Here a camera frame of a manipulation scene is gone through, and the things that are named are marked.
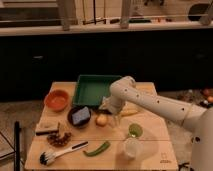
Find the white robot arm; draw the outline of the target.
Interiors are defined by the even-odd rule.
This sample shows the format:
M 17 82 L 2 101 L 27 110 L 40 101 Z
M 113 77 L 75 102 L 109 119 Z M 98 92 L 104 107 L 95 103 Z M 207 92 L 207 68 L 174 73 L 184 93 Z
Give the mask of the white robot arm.
M 100 108 L 119 114 L 126 102 L 138 105 L 190 131 L 194 135 L 190 171 L 213 171 L 213 107 L 175 100 L 140 91 L 133 77 L 125 76 L 109 86 Z

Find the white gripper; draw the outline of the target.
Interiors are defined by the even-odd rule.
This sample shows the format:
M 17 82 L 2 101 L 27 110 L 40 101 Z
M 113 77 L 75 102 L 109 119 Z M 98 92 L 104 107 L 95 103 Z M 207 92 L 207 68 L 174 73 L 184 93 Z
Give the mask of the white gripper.
M 102 99 L 102 103 L 99 106 L 100 110 L 108 110 L 112 115 L 111 115 L 111 121 L 113 126 L 119 126 L 121 123 L 121 116 L 119 115 L 120 111 L 124 107 L 124 101 L 114 97 L 104 97 Z

